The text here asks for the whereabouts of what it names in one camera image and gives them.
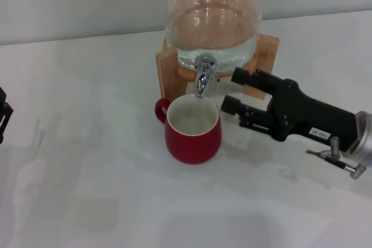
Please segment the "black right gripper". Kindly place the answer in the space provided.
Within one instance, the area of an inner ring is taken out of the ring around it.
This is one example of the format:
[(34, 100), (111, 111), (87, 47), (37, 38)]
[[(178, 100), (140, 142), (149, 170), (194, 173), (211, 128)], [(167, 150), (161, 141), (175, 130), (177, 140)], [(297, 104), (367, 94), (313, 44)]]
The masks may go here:
[(224, 97), (221, 111), (238, 115), (240, 127), (270, 135), (280, 142), (297, 134), (329, 145), (330, 139), (337, 137), (343, 152), (356, 140), (355, 114), (308, 97), (295, 81), (283, 80), (261, 69), (250, 73), (240, 67), (235, 68), (231, 81), (271, 95), (267, 111), (245, 105), (229, 95)]

